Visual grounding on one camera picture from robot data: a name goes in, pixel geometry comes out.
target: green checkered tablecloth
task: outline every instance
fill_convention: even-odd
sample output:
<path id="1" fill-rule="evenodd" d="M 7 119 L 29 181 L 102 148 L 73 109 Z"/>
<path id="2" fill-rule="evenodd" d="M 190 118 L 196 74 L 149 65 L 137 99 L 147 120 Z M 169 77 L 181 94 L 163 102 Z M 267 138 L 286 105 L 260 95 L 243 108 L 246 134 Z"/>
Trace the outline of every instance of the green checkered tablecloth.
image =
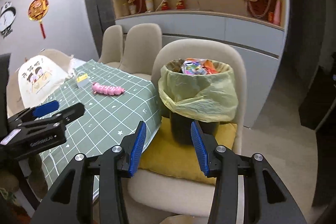
<path id="1" fill-rule="evenodd" d="M 48 97 L 46 102 L 59 102 L 59 110 L 77 102 L 83 103 L 86 109 L 82 117 L 67 125 L 67 142 L 41 154 L 49 187 L 77 153 L 88 157 L 104 153 L 120 144 L 124 136 L 134 133 L 139 121 L 145 121 L 147 125 L 145 149 L 161 123 L 157 93 L 152 82 L 93 60 L 76 70 L 87 73 L 91 82 L 121 86 L 126 91 L 118 96 L 93 94 L 91 83 L 78 88 L 75 79 L 71 78 Z M 94 196 L 97 196 L 98 189 L 99 177 L 96 176 Z"/>

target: pink sausage-shaped object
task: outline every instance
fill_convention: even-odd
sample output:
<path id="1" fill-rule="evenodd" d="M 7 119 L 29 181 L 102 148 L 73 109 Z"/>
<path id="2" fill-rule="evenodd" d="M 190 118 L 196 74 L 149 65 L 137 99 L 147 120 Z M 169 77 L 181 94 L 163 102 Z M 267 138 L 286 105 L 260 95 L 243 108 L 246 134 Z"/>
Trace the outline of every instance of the pink sausage-shaped object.
<path id="1" fill-rule="evenodd" d="M 108 86 L 108 85 L 100 85 L 99 83 L 92 83 L 93 93 L 101 93 L 105 95 L 120 95 L 125 92 L 120 86 Z"/>

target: silver screw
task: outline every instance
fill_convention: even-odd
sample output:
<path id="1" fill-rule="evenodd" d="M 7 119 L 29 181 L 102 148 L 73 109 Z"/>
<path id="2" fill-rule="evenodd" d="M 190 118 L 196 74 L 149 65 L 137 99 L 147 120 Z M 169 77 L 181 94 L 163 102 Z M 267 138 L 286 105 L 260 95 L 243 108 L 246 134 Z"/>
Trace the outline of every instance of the silver screw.
<path id="1" fill-rule="evenodd" d="M 118 153 L 122 150 L 121 146 L 120 145 L 116 145 L 116 146 L 113 146 L 112 147 L 112 151 L 115 152 L 115 153 Z"/>
<path id="2" fill-rule="evenodd" d="M 218 145 L 217 147 L 216 147 L 216 150 L 218 151 L 218 152 L 225 152 L 226 151 L 226 148 L 225 148 L 225 146 L 222 146 L 222 145 Z"/>
<path id="3" fill-rule="evenodd" d="M 256 160 L 258 160 L 258 161 L 263 160 L 263 156 L 260 155 L 260 154 L 255 154 L 255 155 L 254 155 L 254 158 L 255 158 Z"/>
<path id="4" fill-rule="evenodd" d="M 82 159 L 84 159 L 84 155 L 83 154 L 77 154 L 75 156 L 75 160 L 77 160 L 77 161 L 81 161 Z"/>

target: tile floor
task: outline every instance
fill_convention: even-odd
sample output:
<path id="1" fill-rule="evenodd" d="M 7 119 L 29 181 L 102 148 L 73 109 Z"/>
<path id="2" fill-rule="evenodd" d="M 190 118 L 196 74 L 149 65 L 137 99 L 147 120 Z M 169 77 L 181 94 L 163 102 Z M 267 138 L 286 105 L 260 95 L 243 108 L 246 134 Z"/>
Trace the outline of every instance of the tile floor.
<path id="1" fill-rule="evenodd" d="M 298 106 L 304 96 L 300 80 L 282 64 L 256 123 L 251 129 L 244 128 L 242 153 L 263 154 L 293 195 L 308 224 L 313 224 L 322 210 L 311 208 L 318 162 L 315 132 L 300 125 Z M 139 204 L 127 193 L 124 196 L 130 224 L 158 224 L 173 215 Z"/>

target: shelf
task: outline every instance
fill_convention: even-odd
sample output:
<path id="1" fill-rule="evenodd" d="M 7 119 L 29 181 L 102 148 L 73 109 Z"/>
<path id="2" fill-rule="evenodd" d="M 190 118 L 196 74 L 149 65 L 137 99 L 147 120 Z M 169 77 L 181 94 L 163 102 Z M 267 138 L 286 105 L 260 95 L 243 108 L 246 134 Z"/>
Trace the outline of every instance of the shelf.
<path id="1" fill-rule="evenodd" d="M 264 20 L 260 20 L 253 17 L 246 17 L 246 16 L 239 16 L 239 15 L 232 15 L 232 14 L 226 14 L 226 13 L 219 13 L 219 12 L 213 12 L 213 11 L 199 11 L 199 10 L 166 10 L 166 11 L 157 11 L 157 12 L 151 12 L 151 13 L 142 13 L 142 14 L 136 14 L 136 15 L 130 15 L 125 17 L 116 18 L 116 20 L 119 19 L 127 19 L 132 17 L 140 17 L 140 16 L 150 16 L 150 15 L 165 15 L 165 14 L 197 14 L 197 15 L 210 15 L 210 16 L 221 16 L 221 17 L 230 17 L 230 18 L 236 18 L 246 21 L 251 21 L 254 23 L 262 24 L 268 27 L 272 27 L 281 31 L 284 31 L 283 27 L 274 25 L 272 23 L 269 23 Z"/>

